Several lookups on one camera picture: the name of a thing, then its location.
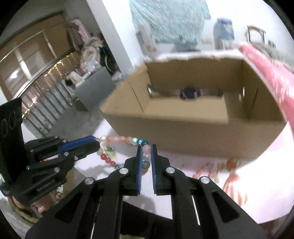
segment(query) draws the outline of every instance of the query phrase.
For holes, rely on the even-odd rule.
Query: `gray floor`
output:
[[[89,112],[80,101],[77,101],[53,125],[48,136],[58,135],[68,141],[86,137],[95,132],[102,120],[99,107]]]

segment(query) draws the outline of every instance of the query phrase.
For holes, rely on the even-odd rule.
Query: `pink fabric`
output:
[[[240,46],[239,50],[263,75],[265,84],[289,120],[294,133],[294,75],[281,63],[273,62],[251,45]]]

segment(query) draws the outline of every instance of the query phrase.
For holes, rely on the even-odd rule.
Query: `cardboard box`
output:
[[[150,98],[159,89],[221,89],[219,97]],[[119,135],[159,150],[209,157],[257,158],[285,126],[271,93],[244,59],[194,58],[146,63],[101,107]]]

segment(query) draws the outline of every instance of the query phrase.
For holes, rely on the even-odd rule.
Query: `metal railing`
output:
[[[22,83],[22,79],[14,81],[14,86],[17,84],[19,89],[13,95],[13,99],[22,98],[22,117],[24,124],[36,136],[45,137],[54,123],[62,116],[65,110],[73,105],[76,99],[71,88],[65,85],[65,77],[74,71],[80,65],[79,55],[74,50],[69,50],[62,55],[56,56],[46,34],[45,29],[37,32],[29,37],[21,44],[15,47],[0,60],[1,63],[11,54],[15,54],[26,82]],[[47,62],[36,73],[31,74],[25,60],[20,53],[20,46],[30,39],[41,35],[46,41],[47,47],[53,56],[53,60]]]

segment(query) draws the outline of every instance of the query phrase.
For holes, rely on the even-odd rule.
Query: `teal bead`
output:
[[[144,169],[150,168],[150,163],[148,161],[143,161],[143,168]]]
[[[147,140],[143,140],[142,143],[141,143],[141,145],[143,145],[143,146],[144,146],[144,145],[148,145],[148,144],[149,144],[149,143],[148,143]]]
[[[141,145],[141,143],[142,143],[143,141],[144,141],[143,139],[138,139],[138,140],[137,140],[137,145]]]

